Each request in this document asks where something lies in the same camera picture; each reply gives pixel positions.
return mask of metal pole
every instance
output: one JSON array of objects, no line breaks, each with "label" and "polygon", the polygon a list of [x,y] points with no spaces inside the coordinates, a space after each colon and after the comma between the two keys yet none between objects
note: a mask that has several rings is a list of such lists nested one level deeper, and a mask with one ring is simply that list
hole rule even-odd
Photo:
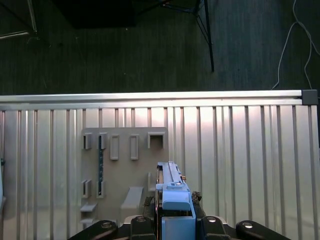
[{"label": "metal pole", "polygon": [[209,20],[208,0],[204,0],[204,11],[205,11],[206,30],[208,33],[208,45],[209,45],[209,52],[210,52],[211,70],[212,70],[212,72],[214,72],[215,71],[215,64],[214,64],[214,53],[212,50],[212,39],[211,39],[211,28],[210,28],[210,20]]},{"label": "metal pole", "polygon": [[12,32],[12,33],[8,33],[8,34],[0,35],[0,40],[12,39],[15,37],[27,36],[27,35],[29,35],[29,33],[27,31],[17,31],[17,32]]},{"label": "metal pole", "polygon": [[29,13],[30,13],[30,18],[31,18],[32,28],[33,28],[33,31],[35,33],[37,33],[38,30],[37,30],[35,11],[34,11],[34,7],[33,7],[33,4],[32,4],[32,0],[27,0],[27,2],[28,2],[28,7],[29,7]]},{"label": "metal pole", "polygon": [[4,8],[10,15],[16,18],[25,28],[26,31],[31,35],[34,34],[34,30],[31,26],[29,26],[23,19],[21,19],[17,14],[15,14],[10,8],[8,8],[4,3],[0,1],[0,6]]},{"label": "metal pole", "polygon": [[150,6],[150,7],[147,7],[146,9],[142,10],[142,11],[139,12],[137,15],[141,15],[141,14],[144,14],[144,13],[146,13],[146,12],[149,12],[149,11],[151,11],[152,9],[155,9],[155,8],[157,8],[157,7],[160,7],[161,5],[166,4],[166,3],[168,3],[168,2],[171,2],[171,1],[172,1],[172,0],[160,1],[160,2],[157,3],[157,4],[154,4],[154,5]]}]

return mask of black stand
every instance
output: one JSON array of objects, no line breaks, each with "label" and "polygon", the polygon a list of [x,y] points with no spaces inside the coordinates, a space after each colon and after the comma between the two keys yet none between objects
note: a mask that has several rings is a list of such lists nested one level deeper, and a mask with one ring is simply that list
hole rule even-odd
[{"label": "black stand", "polygon": [[[210,19],[209,19],[209,8],[208,8],[208,0],[196,0],[195,6],[193,8],[187,8],[182,6],[177,6],[170,4],[169,2],[172,2],[173,0],[158,0],[158,3],[147,7],[146,9],[139,12],[137,15],[142,15],[146,12],[149,12],[157,7],[162,8],[168,8],[171,10],[179,11],[182,13],[192,14],[196,18],[196,23],[198,24],[202,35],[205,38],[205,41],[207,42],[209,46],[209,53],[210,53],[210,63],[211,63],[211,70],[212,72],[215,71],[215,64],[214,64],[214,54],[213,54],[213,48],[212,48],[212,38],[211,38],[211,28],[210,28]],[[206,27],[199,15],[199,12],[201,8],[204,6],[204,13],[205,13],[205,23]]]},{"label": "black stand", "polygon": [[15,38],[15,37],[20,37],[20,36],[31,36],[34,38],[38,38],[38,30],[37,30],[37,25],[36,25],[36,19],[35,19],[35,13],[34,13],[34,8],[32,4],[32,0],[27,0],[28,3],[28,10],[30,14],[30,19],[31,19],[31,24],[32,27],[29,26],[28,23],[26,23],[23,19],[21,19],[17,14],[15,14],[10,8],[8,8],[4,3],[1,2],[0,0],[0,6],[12,17],[18,20],[18,22],[24,26],[25,30],[24,31],[18,31],[18,32],[12,32],[8,34],[3,34],[0,35],[0,40],[2,39],[10,39],[10,38]]}]

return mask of corrugated metal panel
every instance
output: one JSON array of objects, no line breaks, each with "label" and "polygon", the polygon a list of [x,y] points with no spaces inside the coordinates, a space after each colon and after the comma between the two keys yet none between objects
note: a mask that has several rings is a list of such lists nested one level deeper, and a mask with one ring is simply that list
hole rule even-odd
[{"label": "corrugated metal panel", "polygon": [[301,91],[0,97],[3,239],[65,240],[80,224],[81,131],[167,127],[169,156],[208,215],[319,239],[317,107]]}]

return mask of black bracket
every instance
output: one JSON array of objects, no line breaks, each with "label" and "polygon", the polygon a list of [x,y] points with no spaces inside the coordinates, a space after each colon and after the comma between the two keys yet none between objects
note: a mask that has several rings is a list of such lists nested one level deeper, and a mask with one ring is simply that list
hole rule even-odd
[{"label": "black bracket", "polygon": [[301,91],[302,105],[318,105],[318,91],[316,89],[306,89]]},{"label": "black bracket", "polygon": [[[183,7],[173,5],[170,2],[173,0],[158,0],[158,3],[142,10],[137,15],[142,15],[147,13],[157,7],[167,8],[175,11],[179,11],[182,13],[192,14],[196,18],[196,23],[198,24],[202,35],[209,47],[209,54],[210,54],[210,63],[211,63],[211,71],[215,71],[215,63],[214,63],[214,53],[213,53],[213,43],[212,43],[212,36],[211,36],[211,27],[210,27],[210,19],[209,19],[209,7],[208,7],[208,0],[196,0],[195,6],[193,8]],[[200,10],[204,6],[204,13],[205,13],[205,24],[200,17]]]},{"label": "black bracket", "polygon": [[0,35],[0,40],[10,39],[10,38],[15,38],[15,37],[20,37],[20,36],[31,36],[31,37],[38,39],[38,29],[37,29],[37,25],[36,25],[36,18],[35,18],[35,12],[34,12],[32,0],[27,0],[27,3],[28,3],[28,10],[29,10],[29,14],[30,14],[32,27],[28,23],[26,23],[21,17],[19,17],[15,12],[13,12],[9,7],[7,7],[3,2],[1,2],[1,0],[0,0],[0,6],[9,15],[11,15],[16,20],[18,20],[18,22],[22,26],[24,26],[24,28],[25,28],[24,31],[12,32],[12,33]]}]

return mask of bolt head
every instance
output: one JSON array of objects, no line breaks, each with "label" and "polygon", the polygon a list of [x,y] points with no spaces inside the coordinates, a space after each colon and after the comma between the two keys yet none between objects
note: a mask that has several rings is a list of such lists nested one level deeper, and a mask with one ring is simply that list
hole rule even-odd
[{"label": "bolt head", "polygon": [[142,223],[142,222],[146,221],[146,219],[143,216],[138,216],[136,220],[139,223]]},{"label": "bolt head", "polygon": [[110,222],[104,222],[104,223],[101,224],[101,227],[103,229],[111,228],[111,223]]},{"label": "bolt head", "polygon": [[243,224],[242,224],[245,228],[247,228],[247,229],[252,229],[254,226],[252,226],[252,224],[251,223],[249,223],[249,222],[244,222]]},{"label": "bolt head", "polygon": [[212,216],[209,216],[207,219],[208,219],[208,221],[210,223],[215,223],[216,222],[216,219],[214,217],[212,217]]}]

